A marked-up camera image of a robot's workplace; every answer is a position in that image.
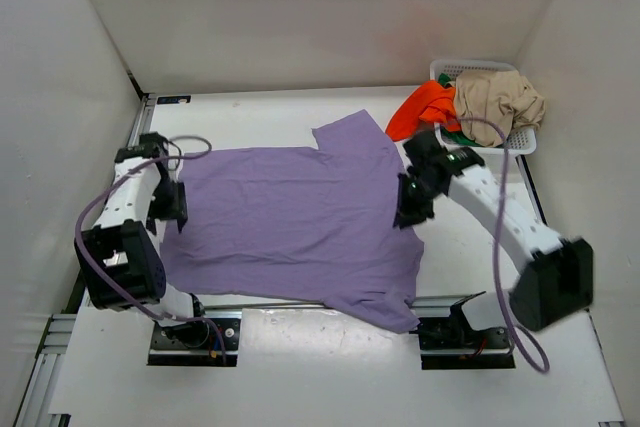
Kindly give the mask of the purple t shirt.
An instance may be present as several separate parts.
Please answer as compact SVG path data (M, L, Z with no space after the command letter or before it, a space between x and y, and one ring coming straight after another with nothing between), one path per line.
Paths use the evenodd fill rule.
M161 245L169 283L317 302L413 330L424 244L394 224L396 146L366 111L313 135L312 147L218 150L184 164L188 220L168 226Z

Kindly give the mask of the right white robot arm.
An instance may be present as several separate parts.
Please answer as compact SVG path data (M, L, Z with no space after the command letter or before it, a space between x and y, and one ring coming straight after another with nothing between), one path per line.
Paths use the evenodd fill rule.
M485 161L471 148L448 150L423 131L403 145L409 166L399 177L395 226L433 218L441 195L463 207L494 236L517 273L510 289L496 287L465 301L471 329L518 324L541 331L593 303L594 253L582 238L568 240L507 197Z

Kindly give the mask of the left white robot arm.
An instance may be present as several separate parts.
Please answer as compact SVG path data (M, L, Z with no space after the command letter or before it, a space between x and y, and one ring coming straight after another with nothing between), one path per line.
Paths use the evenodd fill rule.
M162 327L204 317L199 299L173 287L160 256L165 228L188 221L184 160L207 155L211 144L194 135L144 133L118 150L114 182L76 221L74 248L92 305L137 309Z

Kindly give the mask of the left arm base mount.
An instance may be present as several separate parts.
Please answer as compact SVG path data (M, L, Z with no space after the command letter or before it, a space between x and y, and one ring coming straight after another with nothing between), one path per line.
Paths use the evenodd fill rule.
M149 344L148 366L236 367L241 337L240 310L214 311L210 316L224 340L202 322L176 327L155 325Z

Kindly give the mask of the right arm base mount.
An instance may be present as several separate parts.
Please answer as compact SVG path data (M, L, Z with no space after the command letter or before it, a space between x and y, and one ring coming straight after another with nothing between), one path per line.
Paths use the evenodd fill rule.
M513 347L504 327L471 329L449 317L421 317L411 334L418 338L423 370L509 370Z

